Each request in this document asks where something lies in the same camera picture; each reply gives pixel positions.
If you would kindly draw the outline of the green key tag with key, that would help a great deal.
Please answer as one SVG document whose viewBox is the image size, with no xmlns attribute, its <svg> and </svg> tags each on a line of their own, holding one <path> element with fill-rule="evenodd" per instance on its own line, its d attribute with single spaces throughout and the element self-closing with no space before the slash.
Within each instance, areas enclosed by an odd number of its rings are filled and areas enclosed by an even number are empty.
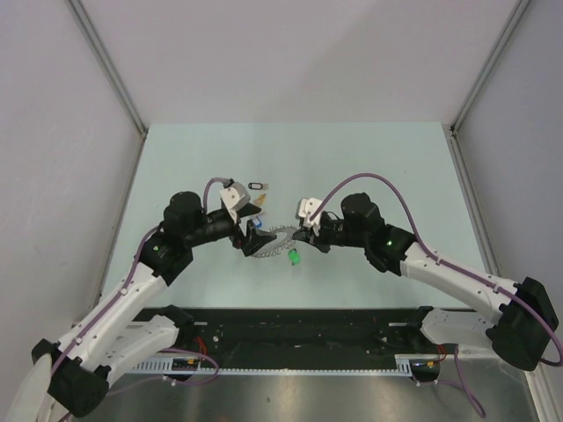
<svg viewBox="0 0 563 422">
<path fill-rule="evenodd" d="M 293 266 L 296 266 L 301 262 L 300 254 L 297 252 L 296 249 L 289 250 L 288 257 L 291 262 L 291 265 Z"/>
</svg>

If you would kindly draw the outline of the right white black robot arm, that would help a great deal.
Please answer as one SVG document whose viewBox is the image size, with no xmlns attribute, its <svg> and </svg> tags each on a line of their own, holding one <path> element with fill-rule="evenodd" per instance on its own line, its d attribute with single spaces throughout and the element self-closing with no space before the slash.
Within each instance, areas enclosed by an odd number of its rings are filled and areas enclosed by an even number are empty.
<svg viewBox="0 0 563 422">
<path fill-rule="evenodd" d="M 406 343 L 417 353 L 435 344 L 466 344 L 492 349 L 509 365 L 533 371 L 543 362 L 559 319 L 544 285 L 527 277 L 522 282 L 480 273 L 449 261 L 414 233 L 384 221 L 366 193 L 348 195 L 342 216 L 332 218 L 321 200 L 298 202 L 299 228 L 294 240 L 327 253 L 334 246 L 360 248 L 381 273 L 423 282 L 477 313 L 425 308 L 420 322 L 406 330 Z"/>
</svg>

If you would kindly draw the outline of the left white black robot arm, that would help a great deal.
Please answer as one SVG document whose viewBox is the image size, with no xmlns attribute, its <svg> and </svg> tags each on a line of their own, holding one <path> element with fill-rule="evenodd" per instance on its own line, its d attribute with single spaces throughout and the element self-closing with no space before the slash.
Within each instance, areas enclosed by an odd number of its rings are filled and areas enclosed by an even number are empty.
<svg viewBox="0 0 563 422">
<path fill-rule="evenodd" d="M 140 329 L 128 325 L 193 262 L 194 248 L 228 239 L 251 256 L 274 241 L 273 234 L 251 222 L 261 209 L 243 185 L 230 180 L 219 196 L 221 206 L 208 211 L 205 195 L 174 194 L 162 221 L 143 236 L 127 275 L 109 296 L 58 340 L 42 339 L 35 345 L 33 362 L 50 363 L 40 402 L 49 397 L 68 415 L 83 418 L 135 364 L 164 349 L 182 352 L 193 344 L 188 315 L 177 308 L 154 316 Z"/>
</svg>

